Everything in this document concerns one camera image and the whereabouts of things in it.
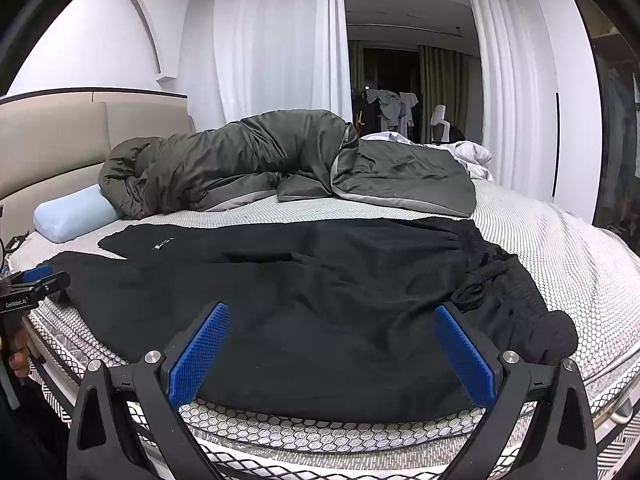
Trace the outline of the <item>left hand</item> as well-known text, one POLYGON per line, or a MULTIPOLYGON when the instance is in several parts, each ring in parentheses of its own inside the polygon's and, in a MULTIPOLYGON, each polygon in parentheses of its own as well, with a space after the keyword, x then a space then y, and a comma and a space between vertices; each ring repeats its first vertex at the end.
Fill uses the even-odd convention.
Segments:
POLYGON ((9 367, 17 378, 26 378, 29 375, 28 331, 21 327, 13 337, 10 348, 12 350, 9 358, 9 367))

